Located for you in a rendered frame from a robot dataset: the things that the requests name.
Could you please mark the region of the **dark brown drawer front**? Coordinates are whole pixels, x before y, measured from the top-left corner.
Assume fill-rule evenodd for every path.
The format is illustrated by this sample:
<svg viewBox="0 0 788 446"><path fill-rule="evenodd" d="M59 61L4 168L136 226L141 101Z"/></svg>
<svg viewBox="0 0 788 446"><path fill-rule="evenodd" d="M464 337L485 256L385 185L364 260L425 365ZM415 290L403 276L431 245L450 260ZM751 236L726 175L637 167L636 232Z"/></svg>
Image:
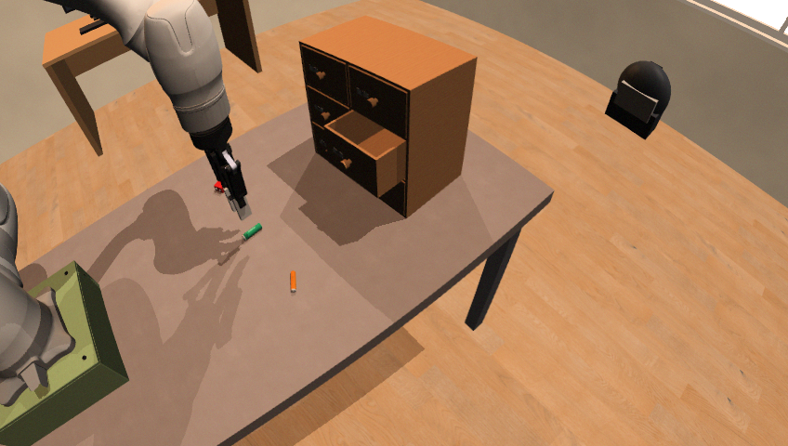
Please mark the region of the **dark brown drawer front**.
<svg viewBox="0 0 788 446"><path fill-rule="evenodd" d="M377 199L405 179L406 140L356 111L325 125L324 134L329 163Z"/></svg>
<svg viewBox="0 0 788 446"><path fill-rule="evenodd" d="M405 182L401 181L399 184L380 196L380 198L404 215Z"/></svg>
<svg viewBox="0 0 788 446"><path fill-rule="evenodd" d="M311 86L308 88L308 93L311 118L322 126L349 112L349 107L324 95Z"/></svg>
<svg viewBox="0 0 788 446"><path fill-rule="evenodd" d="M351 107L406 138L407 92L351 65L348 72Z"/></svg>
<svg viewBox="0 0 788 446"><path fill-rule="evenodd" d="M316 123L313 123L313 130L314 130L317 152L321 154L323 157L325 157L326 159L328 159L323 128L317 125Z"/></svg>
<svg viewBox="0 0 788 446"><path fill-rule="evenodd" d="M348 104L346 63L307 46L302 53L307 83Z"/></svg>

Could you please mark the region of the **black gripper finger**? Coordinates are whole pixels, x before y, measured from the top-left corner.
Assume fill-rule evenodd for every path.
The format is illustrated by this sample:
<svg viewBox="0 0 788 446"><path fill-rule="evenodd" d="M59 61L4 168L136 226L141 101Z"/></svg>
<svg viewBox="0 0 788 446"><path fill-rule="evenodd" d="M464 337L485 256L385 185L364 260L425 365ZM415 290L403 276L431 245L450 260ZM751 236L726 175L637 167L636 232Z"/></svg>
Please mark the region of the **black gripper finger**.
<svg viewBox="0 0 788 446"><path fill-rule="evenodd" d="M238 216L240 220L243 221L247 217L252 215L252 211L245 197L245 195L247 194L247 190L243 180L241 163L239 160L233 162L234 158L232 154L231 156L229 156L227 151L223 151L222 153L227 163L224 166L220 167L217 157L213 152L210 154L210 157L211 160L215 163L217 170L224 177L226 185L230 191L230 196L228 198L230 201L231 200L233 201Z"/></svg>
<svg viewBox="0 0 788 446"><path fill-rule="evenodd" d="M211 160L211 157L210 157L210 155L209 155L210 153L211 153L211 151L210 151L210 150L208 150L208 151L205 151L205 154L207 154L207 155L206 155L206 157L207 157L207 159L209 158L209 159L208 159L208 161L209 161L209 163L211 164L211 167L212 167L212 169L213 169L213 171L214 171L214 173L215 173L215 175L216 175L217 181L218 181L218 182L220 181L220 183L221 183L221 186L222 186L222 188L224 188L224 192L225 192L225 194L226 194L226 196L227 196L227 199L228 199L228 201L229 201L229 203L230 203L230 207L231 207L232 211L233 211L233 212L235 212L235 211L236 211L236 209L235 209L235 207L234 207L234 204L233 204L233 202L232 202L232 201L230 201L230 200L229 200L229 198L228 198L228 197L230 196L230 192L229 192L229 189L228 189L228 187L227 187L227 185L226 185L226 182L224 181L224 177L222 176L222 174L221 174L221 173L219 173L219 171L217 170L217 168L216 168L216 166L215 166L215 163L214 163L214 162Z"/></svg>

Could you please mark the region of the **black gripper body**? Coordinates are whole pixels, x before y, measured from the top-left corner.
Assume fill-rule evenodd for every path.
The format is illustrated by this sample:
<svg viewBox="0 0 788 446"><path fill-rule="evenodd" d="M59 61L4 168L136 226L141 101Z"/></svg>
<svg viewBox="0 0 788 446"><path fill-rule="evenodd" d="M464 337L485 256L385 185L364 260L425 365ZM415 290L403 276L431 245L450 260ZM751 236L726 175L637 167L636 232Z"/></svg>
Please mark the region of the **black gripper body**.
<svg viewBox="0 0 788 446"><path fill-rule="evenodd" d="M200 134L190 134L194 147L198 150L213 152L219 162L220 167L226 163L223 151L227 151L231 156L230 148L227 144L232 133L232 126L229 116L217 127Z"/></svg>

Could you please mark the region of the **green aa battery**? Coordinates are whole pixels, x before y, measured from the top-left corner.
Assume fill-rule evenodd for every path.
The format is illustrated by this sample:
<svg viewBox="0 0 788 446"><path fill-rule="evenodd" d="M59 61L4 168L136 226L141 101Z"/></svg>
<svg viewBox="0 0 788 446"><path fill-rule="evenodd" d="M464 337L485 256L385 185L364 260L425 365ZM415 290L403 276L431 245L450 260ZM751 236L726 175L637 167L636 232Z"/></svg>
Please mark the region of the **green aa battery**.
<svg viewBox="0 0 788 446"><path fill-rule="evenodd" d="M246 241L261 229L262 226L260 225L260 223L258 223L255 226L253 226L250 230L248 230L245 234L243 234L242 237Z"/></svg>

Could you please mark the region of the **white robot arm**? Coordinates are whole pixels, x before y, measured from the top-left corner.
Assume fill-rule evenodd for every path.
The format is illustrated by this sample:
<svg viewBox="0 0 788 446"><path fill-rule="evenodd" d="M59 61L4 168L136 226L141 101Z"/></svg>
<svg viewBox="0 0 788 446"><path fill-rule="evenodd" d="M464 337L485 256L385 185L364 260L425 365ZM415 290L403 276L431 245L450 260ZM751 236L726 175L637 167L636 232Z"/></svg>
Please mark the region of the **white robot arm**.
<svg viewBox="0 0 788 446"><path fill-rule="evenodd" d="M197 0L44 1L82 11L116 29L124 46L150 62L186 132L211 130L230 114L217 38ZM17 247L17 208L0 182L0 404L7 407L26 388L37 396L47 392L46 371L76 344L55 290L47 286L32 297L23 289Z"/></svg>

